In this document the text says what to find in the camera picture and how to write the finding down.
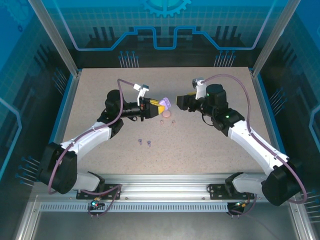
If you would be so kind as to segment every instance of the metal plate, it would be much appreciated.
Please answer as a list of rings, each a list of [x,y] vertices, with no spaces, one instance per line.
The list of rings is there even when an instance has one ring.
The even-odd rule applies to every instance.
[[[224,184],[210,184],[207,188],[210,193],[211,200],[247,200],[248,195],[246,193],[233,194],[232,197],[229,196]],[[253,200],[255,198],[254,194],[249,194],[249,198]]]
[[[108,189],[112,189],[114,187],[116,187],[118,184],[105,184],[104,185],[104,190],[103,191],[107,191]],[[118,189],[116,188],[115,190],[109,192],[108,194],[104,195],[101,199],[102,200],[112,200],[114,199],[115,197],[115,194],[117,194],[118,192]],[[116,196],[116,200],[119,200],[120,199],[120,193],[121,191],[118,193],[118,195]],[[77,192],[76,193],[76,199],[78,200],[93,200],[95,197],[97,196],[94,196],[94,195],[89,195],[87,193],[84,193],[84,192]]]

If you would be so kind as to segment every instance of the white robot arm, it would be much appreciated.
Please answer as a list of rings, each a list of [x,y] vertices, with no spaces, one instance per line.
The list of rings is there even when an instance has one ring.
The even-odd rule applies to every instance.
[[[279,206],[300,191],[295,177],[277,157],[280,157],[296,173],[301,163],[289,157],[259,136],[237,111],[229,108],[227,94],[220,84],[206,86],[203,78],[192,81],[196,93],[178,96],[176,103],[181,110],[198,111],[211,117],[212,125],[225,136],[243,147],[263,169],[265,176],[238,172],[226,180],[225,188],[233,193],[263,194],[270,203]]]
[[[121,110],[121,95],[119,90],[112,90],[107,94],[105,110],[92,127],[69,141],[61,144],[50,143],[42,156],[37,179],[50,186],[50,179],[53,178],[51,187],[61,194],[72,189],[103,192],[105,182],[102,177],[92,172],[78,172],[78,163],[83,156],[102,142],[113,138],[124,125],[122,118],[132,121],[140,118],[143,121],[158,116],[166,108],[157,100],[144,98],[145,92],[149,91],[148,86],[135,84],[133,88],[139,91],[137,102],[127,103],[123,99],[119,119],[117,116]],[[59,159],[61,162],[55,171]]]

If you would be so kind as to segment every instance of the aluminum frame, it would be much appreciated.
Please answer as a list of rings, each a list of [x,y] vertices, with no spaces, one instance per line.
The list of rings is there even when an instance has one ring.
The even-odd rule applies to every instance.
[[[316,240],[317,237],[311,226],[306,208],[303,204],[290,203],[290,208],[297,230],[297,234],[302,240]]]
[[[280,150],[280,145],[277,141],[277,136],[275,129],[272,127],[272,120],[268,112],[267,103],[264,100],[264,95],[262,88],[259,84],[259,80],[257,76],[252,75],[252,83],[256,92],[256,96],[258,98],[259,105],[261,107],[262,116],[265,122],[266,130],[268,132],[271,145],[274,146],[276,149]]]
[[[42,26],[44,27],[46,33],[49,35],[52,43],[59,52],[62,60],[64,61],[66,67],[70,73],[76,77],[78,75],[78,68],[67,49],[62,37],[59,34],[54,22],[52,21],[46,7],[41,0],[28,0],[31,7],[33,8],[35,14],[39,18]]]
[[[56,131],[52,131],[50,141],[54,143],[62,143],[65,135],[65,131],[67,129],[68,119],[71,113],[71,108],[74,103],[74,99],[76,96],[76,91],[78,88],[79,80],[81,77],[81,70],[78,72],[77,76],[73,76],[70,83],[70,88],[64,94],[67,94],[65,103],[61,103],[60,108],[63,108],[60,120],[58,118],[55,121],[55,126],[57,125]]]
[[[301,0],[288,0],[287,4],[285,5],[280,17],[278,18],[274,28],[266,41],[263,49],[258,56],[254,66],[253,66],[253,76],[257,77],[260,73],[261,69],[265,65],[269,55],[271,54],[272,50],[276,46],[279,38],[281,37],[283,31],[285,30],[287,24],[289,23],[292,15],[295,13],[296,8],[298,7]]]
[[[110,184],[122,184],[120,199],[116,202],[128,205],[153,203],[192,204],[193,206],[218,206],[223,203],[239,202],[240,200],[210,200],[207,192],[209,184],[223,184],[230,174],[104,174],[105,181]],[[258,196],[258,202],[267,202],[264,196]],[[29,202],[25,209],[16,240],[31,240],[37,228],[39,212],[43,204],[81,204],[88,200],[77,200],[76,191],[66,194],[48,194],[48,186],[35,182]],[[221,212],[202,209],[201,212]]]

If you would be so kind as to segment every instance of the speckled tabletop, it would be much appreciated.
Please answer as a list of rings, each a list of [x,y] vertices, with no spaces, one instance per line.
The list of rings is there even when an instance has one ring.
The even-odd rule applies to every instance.
[[[101,68],[83,69],[75,94],[64,141],[92,126],[105,108],[110,90],[118,88],[117,79],[146,84],[145,97],[172,103],[170,118],[161,115],[132,122],[124,119],[121,131],[89,152],[79,163],[80,171],[97,174],[205,174],[262,172],[260,166],[237,143],[214,127],[207,126],[199,112],[179,110],[176,96],[193,92],[192,79],[216,74],[239,78],[251,100],[251,126],[268,142],[267,128],[256,92],[246,67],[179,68]],[[232,79],[221,77],[219,83],[227,93],[229,106],[247,116],[247,101],[242,88]],[[138,92],[122,84],[124,98],[135,102]]]

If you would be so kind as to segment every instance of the enclosure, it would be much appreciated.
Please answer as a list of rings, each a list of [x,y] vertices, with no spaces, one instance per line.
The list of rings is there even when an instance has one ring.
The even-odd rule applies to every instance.
[[[319,11],[318,0],[0,0],[0,239],[318,239]],[[305,204],[258,195],[238,220],[226,214],[232,200],[211,199],[210,184],[264,174],[201,114],[176,105],[193,79],[223,74],[247,89],[252,128],[302,162]],[[211,83],[247,118],[246,95],[227,75]],[[91,219],[92,199],[49,195],[36,173],[49,143],[97,121],[117,79],[168,98],[171,116],[124,119],[82,158],[79,171],[122,184],[113,208]],[[135,102],[138,92],[121,86]]]

